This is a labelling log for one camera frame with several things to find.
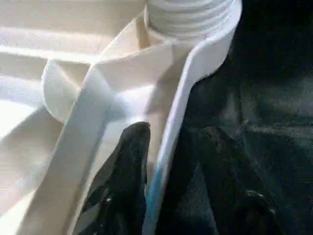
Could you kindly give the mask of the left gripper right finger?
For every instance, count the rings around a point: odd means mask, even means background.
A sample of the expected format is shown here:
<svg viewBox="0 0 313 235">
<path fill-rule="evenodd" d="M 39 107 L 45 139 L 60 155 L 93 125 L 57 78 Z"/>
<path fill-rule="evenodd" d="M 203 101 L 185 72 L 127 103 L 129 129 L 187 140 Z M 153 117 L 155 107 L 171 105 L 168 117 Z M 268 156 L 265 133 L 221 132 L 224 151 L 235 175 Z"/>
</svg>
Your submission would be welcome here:
<svg viewBox="0 0 313 235">
<path fill-rule="evenodd" d="M 194 143 L 218 233 L 283 235 L 276 205 L 241 146 L 216 126 L 196 133 Z"/>
</svg>

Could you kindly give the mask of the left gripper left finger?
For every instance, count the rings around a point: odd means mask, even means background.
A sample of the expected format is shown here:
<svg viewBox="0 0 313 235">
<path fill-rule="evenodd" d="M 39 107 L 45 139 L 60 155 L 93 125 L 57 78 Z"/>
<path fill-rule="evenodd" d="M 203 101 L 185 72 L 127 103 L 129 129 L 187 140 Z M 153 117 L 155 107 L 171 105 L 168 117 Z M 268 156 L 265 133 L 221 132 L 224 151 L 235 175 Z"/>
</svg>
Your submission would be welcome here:
<svg viewBox="0 0 313 235">
<path fill-rule="evenodd" d="M 147 122 L 125 128 L 96 173 L 75 224 L 75 235 L 140 235 L 151 130 Z"/>
</svg>

